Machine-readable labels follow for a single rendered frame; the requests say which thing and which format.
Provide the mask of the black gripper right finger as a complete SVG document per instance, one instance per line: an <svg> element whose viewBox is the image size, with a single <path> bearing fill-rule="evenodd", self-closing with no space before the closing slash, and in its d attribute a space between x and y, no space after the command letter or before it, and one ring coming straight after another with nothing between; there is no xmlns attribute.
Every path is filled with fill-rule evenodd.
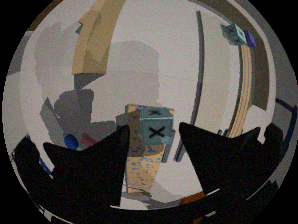
<svg viewBox="0 0 298 224"><path fill-rule="evenodd" d="M242 149L258 139L259 129L253 128L241 136L229 137L194 127L193 124L180 123L182 145L186 148L190 161L196 169L198 180L204 194L218 189L217 184L225 177L237 161Z"/></svg>

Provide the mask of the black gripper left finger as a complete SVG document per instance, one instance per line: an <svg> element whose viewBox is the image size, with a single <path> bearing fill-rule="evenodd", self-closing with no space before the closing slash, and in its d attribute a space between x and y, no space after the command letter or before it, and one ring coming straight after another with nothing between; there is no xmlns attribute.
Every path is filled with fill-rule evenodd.
<svg viewBox="0 0 298 224"><path fill-rule="evenodd" d="M116 129L112 135L84 151L44 143L48 159L57 168L84 177L112 206L120 206L122 183L129 151L129 125Z"/></svg>

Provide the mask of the teal cube with black x marks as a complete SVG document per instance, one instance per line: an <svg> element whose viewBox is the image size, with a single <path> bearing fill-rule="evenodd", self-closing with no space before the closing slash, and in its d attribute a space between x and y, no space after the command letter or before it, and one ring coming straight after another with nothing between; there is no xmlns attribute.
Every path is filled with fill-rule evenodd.
<svg viewBox="0 0 298 224"><path fill-rule="evenodd" d="M142 147L172 144L173 116L168 108L141 108L140 123Z"/></svg>

